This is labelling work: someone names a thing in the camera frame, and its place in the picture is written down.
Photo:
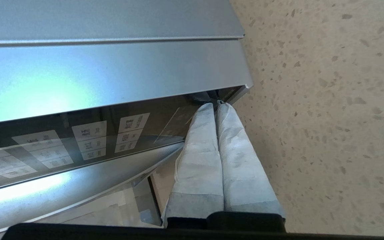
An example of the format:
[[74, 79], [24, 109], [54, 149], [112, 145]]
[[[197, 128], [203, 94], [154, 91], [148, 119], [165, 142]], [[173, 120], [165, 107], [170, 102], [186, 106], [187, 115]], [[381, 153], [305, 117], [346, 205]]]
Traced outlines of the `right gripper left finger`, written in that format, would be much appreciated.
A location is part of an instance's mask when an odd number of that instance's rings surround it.
[[175, 182], [164, 210], [164, 227], [200, 225], [224, 210], [222, 164], [212, 103], [194, 114], [175, 162]]

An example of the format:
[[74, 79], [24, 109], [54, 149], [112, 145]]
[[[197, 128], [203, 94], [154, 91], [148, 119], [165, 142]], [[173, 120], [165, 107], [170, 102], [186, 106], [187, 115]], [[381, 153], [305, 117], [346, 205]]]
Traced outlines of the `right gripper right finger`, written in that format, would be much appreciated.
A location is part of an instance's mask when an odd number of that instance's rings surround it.
[[217, 136], [225, 211], [278, 214], [284, 220], [283, 208], [237, 112], [221, 101], [217, 106]]

